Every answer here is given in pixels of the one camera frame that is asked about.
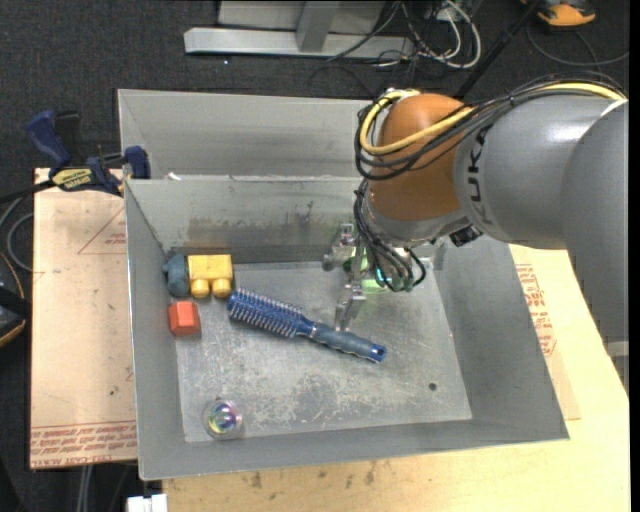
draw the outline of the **toy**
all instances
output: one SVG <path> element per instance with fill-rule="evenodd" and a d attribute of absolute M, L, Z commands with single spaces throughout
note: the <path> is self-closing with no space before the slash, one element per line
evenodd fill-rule
<path fill-rule="evenodd" d="M 195 302 L 181 300 L 169 306 L 169 328 L 176 336 L 191 336 L 200 330 L 200 314 Z"/>
<path fill-rule="evenodd" d="M 192 255 L 188 257 L 191 295 L 203 299 L 213 292 L 218 298 L 231 295 L 233 267 L 231 255 Z"/>
<path fill-rule="evenodd" d="M 187 259 L 182 254 L 174 254 L 169 261 L 162 265 L 162 271 L 167 275 L 167 288 L 174 297 L 188 297 L 190 291 Z"/>

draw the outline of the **black carpet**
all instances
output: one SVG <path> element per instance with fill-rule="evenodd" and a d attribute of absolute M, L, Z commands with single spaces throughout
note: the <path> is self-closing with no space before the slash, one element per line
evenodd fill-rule
<path fill-rule="evenodd" d="M 408 4 L 420 11 L 420 2 Z M 543 55 L 528 37 L 560 60 L 615 60 L 629 48 L 630 1 L 594 4 L 596 21 L 579 31 L 550 34 L 532 20 L 508 42 L 465 99 L 495 97 L 548 73 L 584 70 L 602 71 L 628 92 L 628 58 L 600 66 L 570 65 Z M 475 5 L 485 49 L 499 41 L 523 11 L 516 0 Z M 105 153 L 120 151 L 115 99 L 119 88 L 371 98 L 387 87 L 409 86 L 456 95 L 469 76 L 436 63 L 380 70 L 349 59 L 327 65 L 316 58 L 185 55 L 184 32 L 211 25 L 215 14 L 215 2 L 0 0 L 0 195 L 31 185 L 32 169 L 51 164 L 25 133 L 25 124 L 41 110 L 78 111 L 89 153 L 96 154 L 98 146 Z M 402 32 L 404 25 L 395 23 L 388 31 Z M 32 208 L 31 199 L 23 201 L 12 219 Z M 4 251 L 11 224 L 8 221 L 0 231 L 0 250 Z M 31 237 L 30 223 L 16 236 L 16 252 L 26 261 Z M 19 273 L 30 297 L 30 275 Z M 0 511 L 75 510 L 81 469 L 28 469 L 29 347 L 27 329 L 0 351 Z M 118 487 L 122 497 L 144 492 L 135 469 L 97 466 L 90 510 L 106 511 L 112 502 L 114 510 L 121 510 L 122 501 L 113 498 Z"/>

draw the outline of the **blue toy piece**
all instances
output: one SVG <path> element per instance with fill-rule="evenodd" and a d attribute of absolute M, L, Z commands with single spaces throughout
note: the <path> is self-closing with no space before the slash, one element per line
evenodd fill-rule
<path fill-rule="evenodd" d="M 187 259 L 183 254 L 175 254 L 162 265 L 162 271 L 167 275 L 167 288 L 174 297 L 188 297 L 190 294 L 189 272 Z"/>

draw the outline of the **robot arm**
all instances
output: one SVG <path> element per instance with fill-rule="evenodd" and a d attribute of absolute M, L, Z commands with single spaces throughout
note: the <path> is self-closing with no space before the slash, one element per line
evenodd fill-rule
<path fill-rule="evenodd" d="M 603 340 L 626 345 L 628 115 L 623 93 L 595 81 L 477 105 L 382 96 L 356 135 L 354 211 L 381 283 L 410 290 L 413 248 L 440 237 L 566 249 Z"/>

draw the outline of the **gray robot arm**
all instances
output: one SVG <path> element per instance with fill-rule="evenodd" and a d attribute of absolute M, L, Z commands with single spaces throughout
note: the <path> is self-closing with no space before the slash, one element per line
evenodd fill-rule
<path fill-rule="evenodd" d="M 432 149 L 407 164 L 404 174 L 397 172 L 402 165 L 397 163 L 378 174 L 375 167 L 365 174 L 376 180 L 386 178 L 385 172 L 394 176 L 361 187 L 366 194 L 356 213 L 367 236 L 396 251 L 470 227 L 506 243 L 566 249 L 609 353 L 626 355 L 629 103 L 621 94 L 583 94 L 581 84 L 575 86 L 575 94 L 564 85 L 554 87 L 513 108 L 507 105 L 506 113 L 484 122 L 474 121 L 472 110 L 465 114 L 464 107 L 449 106 L 449 112 L 466 116 L 472 126 L 459 129 L 458 139 L 445 137 L 455 142 L 447 151 L 449 163 L 434 146 L 443 132 L 436 130 L 431 136 L 432 121 L 420 112 L 437 109 L 439 103 L 423 106 L 413 93 L 400 97 L 389 108 L 378 147 L 371 149 L 377 151 L 373 158 L 401 161 L 404 149 L 398 151 L 397 146 L 410 140 L 407 134 L 412 131 L 429 136 L 404 146 L 405 154 L 418 154 L 419 147 Z M 393 118 L 403 103 L 404 113 Z M 385 144 L 393 151 L 385 152 Z M 356 144 L 356 150 L 362 147 Z M 427 211 L 416 197 L 434 197 L 434 187 L 449 200 L 446 207 L 438 204 Z M 402 209 L 382 201 L 383 193 L 397 197 Z"/>

